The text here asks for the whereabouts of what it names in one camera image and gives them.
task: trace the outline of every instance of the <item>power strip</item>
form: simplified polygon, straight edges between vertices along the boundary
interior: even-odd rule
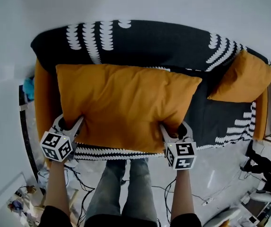
[[[212,202],[214,199],[213,198],[208,198],[202,205],[206,206],[207,204],[209,204],[210,202]]]

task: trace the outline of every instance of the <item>sofa armrest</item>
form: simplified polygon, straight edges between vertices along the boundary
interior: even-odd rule
[[[56,75],[47,72],[36,60],[35,64],[35,117],[39,140],[53,121],[62,113],[61,97]]]

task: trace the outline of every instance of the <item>leg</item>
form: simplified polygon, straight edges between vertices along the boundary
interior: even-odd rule
[[[121,215],[121,180],[125,174],[125,160],[108,160],[86,212],[86,220],[97,214]]]
[[[131,160],[128,197],[122,215],[157,221],[147,159]]]
[[[256,162],[258,164],[257,166],[252,166],[251,167],[250,171],[252,173],[271,172],[271,161],[268,158],[262,157],[262,156],[256,154],[255,151],[253,151],[250,154],[250,159],[252,159],[254,162]]]

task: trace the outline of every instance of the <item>white pattern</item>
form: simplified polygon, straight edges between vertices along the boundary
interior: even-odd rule
[[[247,131],[246,133],[249,134],[251,137],[253,137],[254,135],[254,131]]]
[[[78,147],[76,149],[76,153],[80,154],[91,154],[91,155],[101,155],[101,154],[145,154],[142,151],[135,151],[135,150],[127,150],[127,149],[118,149],[118,148],[111,148],[111,149],[96,149],[96,148],[84,148]]]
[[[216,143],[230,143],[231,140],[238,140],[242,134],[234,134],[234,135],[226,135],[225,137],[216,137],[215,142]]]
[[[100,37],[102,48],[105,51],[113,50],[113,40],[112,40],[112,21],[102,21],[100,25]]]
[[[201,149],[209,149],[209,148],[220,148],[223,147],[223,145],[204,145],[204,146],[200,146],[198,147],[196,150],[201,150]]]
[[[210,65],[206,71],[212,71],[216,66],[220,65],[221,63],[223,63],[226,59],[228,59],[231,54],[234,51],[234,41],[230,41],[229,42],[229,48],[227,50],[227,52],[215,63],[213,63],[212,65]]]
[[[234,60],[234,58],[241,52],[241,44],[238,42],[236,43],[236,52],[235,54],[232,56],[232,58],[228,61],[226,61],[225,65],[228,65],[232,60]]]
[[[161,69],[161,70],[167,70],[167,71],[170,71],[169,68],[161,67],[161,66],[149,66],[149,67],[145,67],[145,68],[155,68],[155,69]]]
[[[237,126],[247,126],[249,125],[251,122],[251,120],[240,120],[240,119],[236,119],[234,124]]]
[[[250,140],[250,139],[252,139],[252,136],[250,136],[250,135],[248,135],[248,134],[244,134],[243,135],[243,138],[245,139],[245,140]]]
[[[251,118],[251,112],[244,112],[244,118]]]
[[[134,156],[86,156],[86,155],[75,155],[76,160],[127,160],[127,159],[141,159],[141,158],[150,158],[150,157],[163,157],[163,153],[155,153],[150,155],[134,155]]]
[[[122,28],[130,28],[131,20],[118,20],[118,25]]]
[[[78,26],[79,26],[78,24],[67,26],[66,36],[67,36],[69,46],[73,50],[80,50],[82,48],[79,43],[79,38],[78,38],[78,33],[77,33]]]
[[[206,63],[213,63],[222,53],[225,51],[227,47],[227,39],[224,37],[220,37],[220,46],[217,51],[206,61]]]
[[[227,128],[227,134],[242,133],[244,131],[245,131],[245,127],[243,127],[243,128],[238,128],[238,127]]]
[[[250,124],[249,125],[249,129],[252,130],[252,131],[254,131],[255,130],[255,124]]]
[[[86,45],[88,54],[94,64],[101,64],[98,49],[96,46],[96,39],[94,35],[95,23],[83,24],[83,39]]]
[[[209,48],[210,49],[215,49],[217,47],[217,43],[218,43],[218,35],[210,33],[210,44],[209,44]]]

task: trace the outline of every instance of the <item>floor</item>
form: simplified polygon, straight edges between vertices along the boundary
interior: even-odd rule
[[[33,149],[34,157],[38,167],[43,165],[43,156],[38,146],[38,136],[35,124],[34,104],[30,103],[26,111],[28,134]],[[246,191],[256,188],[260,181],[253,176],[244,180],[244,173],[241,173],[239,166],[246,160],[244,153],[248,141],[241,144],[227,145],[224,148],[205,149],[198,152],[198,157],[194,168],[191,170],[191,185],[195,212],[202,224],[208,221],[216,213],[233,203],[237,203]],[[271,147],[256,144],[254,149],[257,153],[262,153],[271,160]],[[77,166],[77,171],[81,173],[84,184],[96,187],[103,169],[104,161],[81,161]],[[124,179],[129,179],[130,164],[127,164]],[[168,167],[166,159],[163,157],[149,160],[149,169],[153,186],[165,188],[176,176],[176,171]],[[77,181],[69,184],[70,188],[80,188]],[[122,186],[120,204],[124,205],[127,197],[128,182]],[[85,196],[84,191],[80,191],[74,204],[74,209],[79,212],[81,203]],[[164,201],[164,190],[153,188],[153,196],[157,210],[157,216],[162,226],[169,226],[166,218],[166,207]],[[88,207],[92,194],[84,203],[85,209]],[[168,196],[168,206],[172,205],[173,194]],[[203,200],[212,199],[209,204],[203,206]]]

